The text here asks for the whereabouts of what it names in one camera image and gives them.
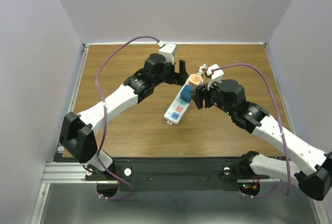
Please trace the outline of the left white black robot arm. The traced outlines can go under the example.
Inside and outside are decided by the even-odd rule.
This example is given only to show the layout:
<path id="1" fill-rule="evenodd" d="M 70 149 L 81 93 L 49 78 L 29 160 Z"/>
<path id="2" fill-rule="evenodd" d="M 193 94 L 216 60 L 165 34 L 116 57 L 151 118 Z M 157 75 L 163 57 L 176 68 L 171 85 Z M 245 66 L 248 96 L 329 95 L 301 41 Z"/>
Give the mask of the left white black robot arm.
<path id="1" fill-rule="evenodd" d="M 94 166 L 103 179 L 115 175 L 112 158 L 96 142 L 96 134 L 106 131 L 107 124 L 126 109 L 139 104 L 153 94 L 162 83 L 183 86 L 189 75 L 186 62 L 180 60 L 179 71 L 159 53 L 152 53 L 143 68 L 128 77 L 119 88 L 108 97 L 103 97 L 94 106 L 75 114 L 64 116 L 60 132 L 60 144 L 78 160 L 80 164 Z"/>

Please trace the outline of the blue cube plug adapter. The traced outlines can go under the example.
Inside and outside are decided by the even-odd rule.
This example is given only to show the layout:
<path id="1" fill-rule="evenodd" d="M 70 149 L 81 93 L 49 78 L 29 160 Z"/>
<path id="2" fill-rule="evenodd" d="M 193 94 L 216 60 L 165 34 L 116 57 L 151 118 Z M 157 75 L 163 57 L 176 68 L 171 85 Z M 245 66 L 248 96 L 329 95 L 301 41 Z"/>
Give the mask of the blue cube plug adapter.
<path id="1" fill-rule="evenodd" d="M 184 85 L 181 92 L 180 92 L 180 99 L 183 102 L 186 102 L 188 104 L 190 104 L 191 102 L 191 95 L 190 95 L 190 91 L 193 89 L 193 87 L 191 87 L 190 85 Z"/>

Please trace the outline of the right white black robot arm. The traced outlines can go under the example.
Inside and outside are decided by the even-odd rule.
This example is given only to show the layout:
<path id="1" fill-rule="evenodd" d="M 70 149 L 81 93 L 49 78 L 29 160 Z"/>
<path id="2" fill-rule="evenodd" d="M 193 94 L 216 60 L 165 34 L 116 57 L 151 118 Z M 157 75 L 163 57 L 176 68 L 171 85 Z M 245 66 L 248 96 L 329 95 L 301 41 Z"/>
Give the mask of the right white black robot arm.
<path id="1" fill-rule="evenodd" d="M 261 106 L 248 101 L 236 80 L 211 86 L 200 85 L 190 92 L 198 109 L 215 106 L 241 129 L 255 135 L 285 154 L 284 160 L 250 151 L 243 155 L 239 173 L 244 177 L 265 175 L 289 181 L 308 197 L 322 201 L 331 188 L 331 153 L 317 149 L 284 128 Z"/>

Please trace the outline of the white multicolour power strip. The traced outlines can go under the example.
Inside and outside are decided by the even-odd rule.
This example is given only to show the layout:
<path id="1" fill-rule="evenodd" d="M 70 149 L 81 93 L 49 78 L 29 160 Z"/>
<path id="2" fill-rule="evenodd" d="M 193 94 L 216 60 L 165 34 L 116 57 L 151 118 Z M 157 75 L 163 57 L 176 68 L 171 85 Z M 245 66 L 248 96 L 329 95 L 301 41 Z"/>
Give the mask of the white multicolour power strip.
<path id="1" fill-rule="evenodd" d="M 175 99 L 173 100 L 173 102 L 171 103 L 171 105 L 169 106 L 169 108 L 167 109 L 167 111 L 165 112 L 165 114 L 163 116 L 164 119 L 167 121 L 167 124 L 178 125 L 192 102 L 191 101 L 190 104 L 188 104 L 186 102 L 183 102 L 179 98 L 182 88 L 180 89 L 180 91 L 176 95 Z"/>

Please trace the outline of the orange cube plug adapter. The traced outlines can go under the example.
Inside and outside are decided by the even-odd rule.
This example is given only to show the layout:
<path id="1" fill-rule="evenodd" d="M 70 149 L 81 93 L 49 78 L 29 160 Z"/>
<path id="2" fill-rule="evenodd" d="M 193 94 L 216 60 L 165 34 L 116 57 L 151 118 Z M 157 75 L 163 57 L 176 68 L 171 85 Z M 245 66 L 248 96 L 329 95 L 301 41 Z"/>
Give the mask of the orange cube plug adapter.
<path id="1" fill-rule="evenodd" d="M 188 85 L 196 88 L 203 83 L 203 78 L 200 74 L 191 74 L 188 78 Z"/>

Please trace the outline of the dark green cube adapter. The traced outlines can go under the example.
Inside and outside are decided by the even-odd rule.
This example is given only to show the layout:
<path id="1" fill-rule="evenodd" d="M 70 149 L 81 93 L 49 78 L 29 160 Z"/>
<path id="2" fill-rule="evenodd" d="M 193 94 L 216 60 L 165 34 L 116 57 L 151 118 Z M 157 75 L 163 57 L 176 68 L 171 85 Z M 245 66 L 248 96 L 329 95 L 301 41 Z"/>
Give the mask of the dark green cube adapter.
<path id="1" fill-rule="evenodd" d="M 195 91 L 195 89 L 191 90 L 189 93 L 190 93 L 190 95 L 191 95 L 192 97 L 196 95 L 196 91 Z"/>

